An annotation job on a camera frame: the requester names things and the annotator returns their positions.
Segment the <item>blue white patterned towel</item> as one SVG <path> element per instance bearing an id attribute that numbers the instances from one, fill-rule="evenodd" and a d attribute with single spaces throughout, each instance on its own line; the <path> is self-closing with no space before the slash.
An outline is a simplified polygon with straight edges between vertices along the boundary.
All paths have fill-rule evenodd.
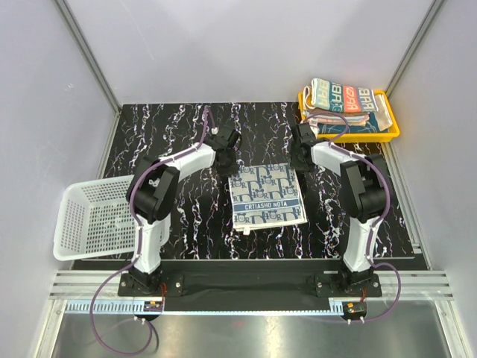
<path id="1" fill-rule="evenodd" d="M 242 166 L 228 183 L 233 228 L 245 235 L 308 221 L 297 173 L 287 163 Z"/>

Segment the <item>striped rabbit text towel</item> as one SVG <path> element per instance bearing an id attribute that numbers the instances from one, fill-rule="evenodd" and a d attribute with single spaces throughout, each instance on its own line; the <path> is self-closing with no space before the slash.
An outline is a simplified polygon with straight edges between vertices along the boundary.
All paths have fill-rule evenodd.
<path id="1" fill-rule="evenodd" d="M 304 92 L 304 101 L 310 109 L 336 113 L 377 112 L 372 89 L 337 84 L 322 78 L 313 78 Z"/>

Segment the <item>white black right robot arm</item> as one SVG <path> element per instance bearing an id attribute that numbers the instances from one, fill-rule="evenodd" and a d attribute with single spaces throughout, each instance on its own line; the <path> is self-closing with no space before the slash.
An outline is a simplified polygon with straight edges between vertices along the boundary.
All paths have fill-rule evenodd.
<path id="1" fill-rule="evenodd" d="M 321 166 L 341 180 L 338 197 L 350 217 L 350 231 L 338 286 L 345 295 L 356 295 L 365 286 L 364 277 L 372 272 L 373 247 L 391 207 L 387 167 L 378 154 L 363 156 L 318 139 L 308 123 L 293 126 L 291 134 L 291 166 L 296 171 L 311 172 Z"/>

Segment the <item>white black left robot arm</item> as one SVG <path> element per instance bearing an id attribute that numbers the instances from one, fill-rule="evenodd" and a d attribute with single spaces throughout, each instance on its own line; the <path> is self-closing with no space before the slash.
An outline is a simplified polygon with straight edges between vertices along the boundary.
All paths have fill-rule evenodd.
<path id="1" fill-rule="evenodd" d="M 155 294 L 161 285 L 155 271 L 161 263 L 161 247 L 169 238 L 178 184 L 208 168 L 224 177 L 237 174 L 236 144 L 240 141 L 236 129 L 215 128 L 186 150 L 168 157 L 143 157 L 137 165 L 126 199 L 137 229 L 133 270 L 139 273 L 134 284 L 144 295 Z"/>

